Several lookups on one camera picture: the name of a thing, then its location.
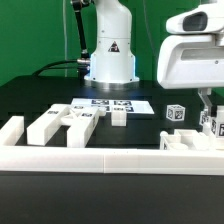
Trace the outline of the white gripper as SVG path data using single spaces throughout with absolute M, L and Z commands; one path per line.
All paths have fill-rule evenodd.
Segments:
M 157 81 L 165 89 L 199 88 L 211 115 L 212 87 L 224 87 L 224 4 L 201 4 L 169 18 L 160 48 Z

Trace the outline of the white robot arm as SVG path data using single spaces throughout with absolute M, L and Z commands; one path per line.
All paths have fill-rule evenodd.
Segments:
M 86 83 L 105 89 L 136 86 L 135 56 L 130 50 L 130 11 L 118 0 L 94 0 L 97 46 Z M 195 88 L 212 111 L 211 90 L 224 87 L 224 0 L 208 0 L 167 20 L 170 34 L 161 47 L 157 81 L 165 89 Z

